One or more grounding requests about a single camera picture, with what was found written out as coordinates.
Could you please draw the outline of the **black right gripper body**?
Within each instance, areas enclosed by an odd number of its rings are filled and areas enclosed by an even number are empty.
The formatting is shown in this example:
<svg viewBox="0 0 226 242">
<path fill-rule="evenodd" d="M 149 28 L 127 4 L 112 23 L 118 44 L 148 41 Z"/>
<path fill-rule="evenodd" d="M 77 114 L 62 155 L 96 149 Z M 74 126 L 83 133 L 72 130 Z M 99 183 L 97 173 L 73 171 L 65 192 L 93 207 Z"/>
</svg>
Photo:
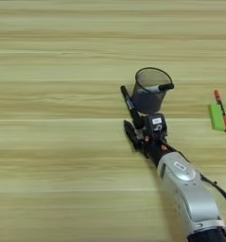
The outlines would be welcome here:
<svg viewBox="0 0 226 242">
<path fill-rule="evenodd" d="M 154 131 L 149 134 L 146 130 L 137 135 L 141 151 L 155 166 L 158 166 L 166 154 L 175 151 L 175 148 L 167 142 L 166 136 L 165 131 Z"/>
</svg>

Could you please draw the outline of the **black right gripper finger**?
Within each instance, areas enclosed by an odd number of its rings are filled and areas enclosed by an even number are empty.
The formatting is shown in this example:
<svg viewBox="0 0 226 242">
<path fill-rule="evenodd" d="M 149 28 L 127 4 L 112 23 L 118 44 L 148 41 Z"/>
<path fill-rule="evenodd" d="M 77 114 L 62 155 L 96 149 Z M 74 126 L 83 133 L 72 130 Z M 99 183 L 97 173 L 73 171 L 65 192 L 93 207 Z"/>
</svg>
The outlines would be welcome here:
<svg viewBox="0 0 226 242">
<path fill-rule="evenodd" d="M 134 131 L 133 125 L 127 120 L 125 120 L 123 122 L 123 124 L 124 124 L 124 130 L 125 130 L 128 138 L 132 142 L 134 149 L 138 150 L 140 148 L 140 142 L 139 142 L 139 139 L 137 138 L 137 135 Z"/>
</svg>

